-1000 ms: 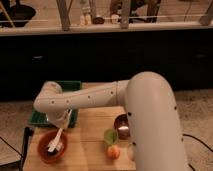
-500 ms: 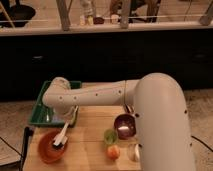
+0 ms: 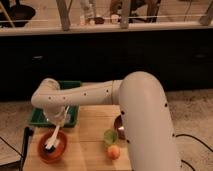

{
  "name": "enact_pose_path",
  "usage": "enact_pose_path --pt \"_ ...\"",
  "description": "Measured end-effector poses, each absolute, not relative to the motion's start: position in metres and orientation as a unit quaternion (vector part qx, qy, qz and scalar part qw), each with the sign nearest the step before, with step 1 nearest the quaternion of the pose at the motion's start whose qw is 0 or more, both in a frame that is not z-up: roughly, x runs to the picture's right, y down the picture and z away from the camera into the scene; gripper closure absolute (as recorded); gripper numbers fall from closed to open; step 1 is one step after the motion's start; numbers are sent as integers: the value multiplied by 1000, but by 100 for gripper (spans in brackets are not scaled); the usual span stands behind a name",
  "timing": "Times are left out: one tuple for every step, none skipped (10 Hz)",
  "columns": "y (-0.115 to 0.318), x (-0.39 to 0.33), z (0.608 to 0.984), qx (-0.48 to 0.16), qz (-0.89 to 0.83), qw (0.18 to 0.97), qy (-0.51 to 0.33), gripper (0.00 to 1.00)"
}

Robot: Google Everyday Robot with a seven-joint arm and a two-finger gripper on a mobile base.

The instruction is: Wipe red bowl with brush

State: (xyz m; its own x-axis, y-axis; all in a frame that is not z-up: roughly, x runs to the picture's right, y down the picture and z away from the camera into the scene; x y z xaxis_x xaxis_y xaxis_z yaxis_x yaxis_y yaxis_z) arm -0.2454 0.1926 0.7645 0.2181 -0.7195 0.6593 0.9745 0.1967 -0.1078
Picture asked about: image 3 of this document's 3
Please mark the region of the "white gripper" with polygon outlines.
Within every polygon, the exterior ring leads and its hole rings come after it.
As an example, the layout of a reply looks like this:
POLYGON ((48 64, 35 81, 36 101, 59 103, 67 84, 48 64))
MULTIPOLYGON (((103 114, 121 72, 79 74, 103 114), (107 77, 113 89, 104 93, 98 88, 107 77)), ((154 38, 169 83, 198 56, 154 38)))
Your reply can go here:
POLYGON ((62 107, 59 112, 43 111, 46 119, 53 125, 63 127, 66 122, 69 107, 62 107))

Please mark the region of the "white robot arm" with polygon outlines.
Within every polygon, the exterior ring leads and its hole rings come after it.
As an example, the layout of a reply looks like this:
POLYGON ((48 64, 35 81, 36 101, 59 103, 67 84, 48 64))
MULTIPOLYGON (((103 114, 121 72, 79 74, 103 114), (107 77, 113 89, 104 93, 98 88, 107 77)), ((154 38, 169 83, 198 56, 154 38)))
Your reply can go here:
POLYGON ((121 80, 62 89, 51 78, 42 80, 31 104, 53 124, 67 106, 117 105, 133 171, 181 171, 168 101, 159 80, 137 71, 121 80))

